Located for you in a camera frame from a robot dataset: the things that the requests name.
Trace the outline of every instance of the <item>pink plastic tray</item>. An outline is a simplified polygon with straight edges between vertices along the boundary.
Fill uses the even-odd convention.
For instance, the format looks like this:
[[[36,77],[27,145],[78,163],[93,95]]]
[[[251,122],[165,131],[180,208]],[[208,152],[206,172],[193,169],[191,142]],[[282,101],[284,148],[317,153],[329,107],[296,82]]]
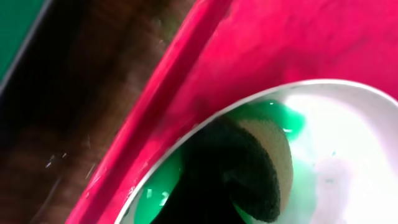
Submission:
[[[113,223],[195,125],[241,98],[311,78],[362,82],[398,98],[398,2],[197,1],[67,223]]]

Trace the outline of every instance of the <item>sponge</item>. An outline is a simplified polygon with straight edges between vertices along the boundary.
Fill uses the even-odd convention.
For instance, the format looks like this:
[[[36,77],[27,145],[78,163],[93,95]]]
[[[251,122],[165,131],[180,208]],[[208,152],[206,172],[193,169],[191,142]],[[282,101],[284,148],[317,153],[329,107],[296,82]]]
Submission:
[[[152,223],[179,223],[176,216],[190,223],[243,223],[233,203],[273,222],[287,203],[292,158],[283,131],[270,120],[217,118],[187,140],[182,161],[184,173]]]

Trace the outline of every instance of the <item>green plastic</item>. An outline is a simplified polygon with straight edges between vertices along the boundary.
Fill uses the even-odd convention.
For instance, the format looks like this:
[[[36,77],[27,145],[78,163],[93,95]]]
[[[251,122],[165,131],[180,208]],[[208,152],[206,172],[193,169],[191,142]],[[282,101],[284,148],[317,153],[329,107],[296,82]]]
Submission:
[[[0,0],[0,83],[44,0]]]
[[[181,149],[177,149],[145,183],[134,216],[135,224],[148,224],[159,214],[181,173]]]

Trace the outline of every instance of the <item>pink surface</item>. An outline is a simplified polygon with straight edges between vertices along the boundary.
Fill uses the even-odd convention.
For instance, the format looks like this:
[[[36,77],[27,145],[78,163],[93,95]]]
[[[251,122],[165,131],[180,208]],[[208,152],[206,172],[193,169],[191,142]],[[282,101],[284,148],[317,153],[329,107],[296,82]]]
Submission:
[[[231,1],[194,5],[67,223],[114,222],[179,137],[261,90],[342,78],[398,98],[397,1]]]

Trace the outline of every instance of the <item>green liquid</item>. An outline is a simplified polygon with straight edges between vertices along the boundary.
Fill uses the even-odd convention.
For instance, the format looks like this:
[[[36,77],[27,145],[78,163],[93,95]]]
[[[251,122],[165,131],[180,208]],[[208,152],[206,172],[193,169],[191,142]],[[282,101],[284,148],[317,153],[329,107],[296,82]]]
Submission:
[[[273,120],[281,129],[284,130],[289,141],[293,141],[295,138],[297,138],[305,124],[305,118],[301,114],[291,110],[276,100],[248,103],[226,113],[225,116],[237,121],[242,119]],[[165,201],[167,200],[168,195],[171,194],[173,188],[176,186],[180,178],[180,174],[182,172],[182,148],[183,145],[178,148],[145,183],[141,196],[134,199],[139,200],[136,211],[133,213],[131,213],[132,211],[126,212],[122,223],[132,223],[134,220],[135,224],[149,224],[157,216],[157,214],[159,214]],[[303,164],[294,162],[295,179],[296,177],[303,176],[302,171],[305,169],[305,167],[302,165]],[[315,195],[315,189],[310,187],[313,185],[312,181],[307,182],[307,184],[309,186],[308,192],[311,191],[312,193],[309,192],[302,197],[293,197],[291,200],[306,201],[307,199],[303,197],[313,198]],[[297,187],[297,184],[294,183],[292,196],[301,195],[297,194],[297,192],[301,192],[301,187]],[[293,211],[289,212],[292,214],[297,213],[296,207],[293,206],[291,208],[289,205],[287,207],[287,211]],[[308,207],[308,213],[310,213],[311,216],[312,212],[309,212],[309,210],[313,211],[315,210],[315,207],[312,206],[312,203],[310,205],[306,205],[306,207]],[[247,224],[257,222],[240,208],[236,209]]]

